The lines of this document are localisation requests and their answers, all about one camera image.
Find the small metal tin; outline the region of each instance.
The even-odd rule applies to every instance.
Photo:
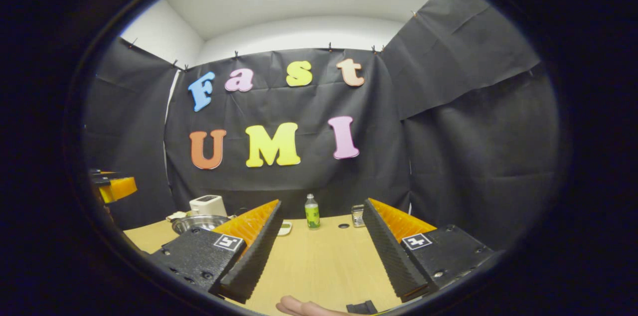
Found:
[[[352,207],[352,225],[354,227],[364,227],[365,223],[363,222],[363,204],[361,205],[353,205]]]
[[[228,220],[230,219],[221,215],[193,215],[173,220],[172,227],[174,232],[181,235],[192,227],[212,231]]]

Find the human hand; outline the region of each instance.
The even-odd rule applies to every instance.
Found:
[[[277,309],[292,316],[363,316],[347,312],[324,309],[313,302],[303,303],[292,296],[284,296],[276,305]]]

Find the orange soft gripper pad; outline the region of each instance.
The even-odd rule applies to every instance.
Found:
[[[437,229],[423,220],[419,220],[395,207],[383,204],[373,198],[369,198],[369,200],[374,206],[374,209],[381,215],[385,225],[388,225],[388,228],[398,243],[401,243],[401,239],[404,237]]]
[[[246,241],[246,248],[242,253],[242,255],[244,255],[248,248],[253,245],[255,239],[257,239],[259,232],[264,227],[269,216],[271,216],[278,202],[279,200],[273,200],[267,204],[255,207],[255,209],[251,211],[246,211],[236,218],[226,221],[212,231],[244,239],[244,241]]]
[[[111,180],[111,191],[113,191],[113,198],[115,200],[119,200],[135,193],[135,191],[137,191],[135,178],[125,177],[123,179]]]

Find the table surface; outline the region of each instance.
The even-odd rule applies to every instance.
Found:
[[[350,215],[321,218],[310,230],[305,219],[289,220],[290,233],[278,236],[253,295],[241,307],[267,315],[284,315],[275,304],[285,295],[327,309],[372,300],[380,312],[401,304],[394,294],[367,228],[355,228]],[[350,227],[339,228],[348,223]],[[175,239],[168,221],[125,230],[141,250],[152,253]]]

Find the metal bowl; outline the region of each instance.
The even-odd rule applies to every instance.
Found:
[[[204,230],[211,231],[228,220],[230,219],[226,218],[226,216],[220,215],[187,216],[173,221],[173,231],[180,235],[182,232],[185,232],[192,227],[203,228]]]

